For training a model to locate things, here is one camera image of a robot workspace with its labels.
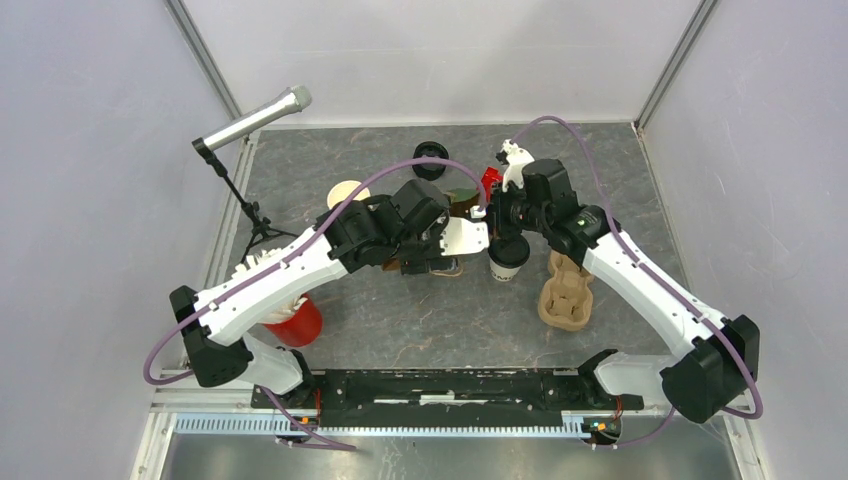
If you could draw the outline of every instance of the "tripod stand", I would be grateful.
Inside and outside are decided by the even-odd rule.
[[[271,220],[268,217],[259,216],[259,202],[249,203],[241,196],[241,193],[239,193],[238,189],[233,184],[233,181],[230,180],[227,167],[218,160],[218,157],[214,153],[206,155],[203,158],[206,160],[206,163],[215,170],[215,173],[224,179],[224,183],[227,184],[227,187],[231,192],[233,192],[236,200],[238,200],[241,211],[244,212],[247,218],[250,219],[250,223],[253,224],[253,227],[250,229],[250,241],[247,242],[247,247],[245,247],[244,253],[242,253],[241,258],[239,259],[239,263],[244,263],[247,258],[247,254],[250,253],[250,250],[257,245],[280,237],[297,238],[297,235],[294,233],[272,227]]]

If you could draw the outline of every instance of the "red object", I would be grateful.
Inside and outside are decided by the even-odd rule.
[[[483,174],[483,188],[486,189],[486,201],[492,199],[492,184],[499,183],[503,181],[503,175],[498,171],[497,168],[489,167],[486,169],[486,173]]]
[[[263,323],[281,342],[290,347],[302,347],[314,342],[324,327],[324,317],[309,295],[294,316],[282,323]]]

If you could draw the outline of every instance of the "microphone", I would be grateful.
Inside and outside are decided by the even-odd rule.
[[[237,118],[229,124],[198,138],[192,145],[206,158],[215,150],[241,138],[274,120],[303,111],[312,103],[312,95],[303,85],[287,88],[279,97]]]

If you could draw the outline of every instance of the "white paper cup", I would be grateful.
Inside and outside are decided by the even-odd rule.
[[[489,269],[499,282],[508,282],[530,258],[530,244],[522,236],[505,240],[495,238],[489,242]]]
[[[499,282],[508,282],[512,280],[512,277],[514,277],[515,274],[518,273],[519,270],[521,270],[521,267],[503,267],[501,265],[498,265],[498,263],[492,260],[491,258],[489,259],[489,268],[492,271],[492,277],[494,277],[495,280]]]
[[[357,182],[356,180],[345,180],[344,182],[336,184],[336,186],[330,190],[330,193],[327,194],[327,208],[333,208],[336,204],[341,203],[348,195],[350,195],[350,192],[354,191],[361,183],[362,182]],[[354,197],[354,200],[365,200],[370,196],[371,192],[366,188],[359,192],[359,195]]]

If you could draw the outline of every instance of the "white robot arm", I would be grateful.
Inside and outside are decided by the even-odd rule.
[[[506,174],[503,183],[493,186],[485,214],[472,210],[471,219],[450,217],[449,203],[438,189],[412,180],[391,197],[352,202],[300,255],[295,254],[315,230],[306,230],[226,283],[201,292],[177,289],[171,302],[178,320],[203,312],[183,331],[198,383],[211,387],[238,377],[279,395],[290,392],[309,377],[303,357],[247,334],[280,305],[366,265],[397,258],[407,273],[446,269],[455,261],[451,256],[487,248],[490,236],[523,241],[521,234],[532,231],[609,284],[659,333],[677,363],[654,372],[654,378],[681,414],[706,421],[745,390],[744,378],[710,327],[731,340],[756,376],[759,330],[751,320],[743,315],[730,321],[699,302],[647,259],[620,226],[610,225],[603,209],[579,204],[559,161],[534,160],[510,142],[498,158],[507,165]],[[486,223],[480,221],[484,215]],[[225,301],[216,300],[222,296]],[[679,302],[681,296],[698,305],[699,318]],[[609,379],[598,377],[609,385]]]
[[[171,303],[178,321],[203,312],[183,331],[198,383],[213,387],[239,378],[278,395],[296,388],[308,376],[302,356],[264,344],[248,329],[281,305],[293,304],[303,293],[365,265],[397,258],[402,269],[422,272],[455,264],[454,255],[486,249],[484,212],[475,208],[471,219],[450,217],[449,207],[434,186],[411,180],[394,196],[354,201],[317,238],[309,228],[257,263],[251,258],[250,268],[239,269],[225,283],[200,292],[185,286],[175,290]],[[309,248],[297,255],[310,240]]]

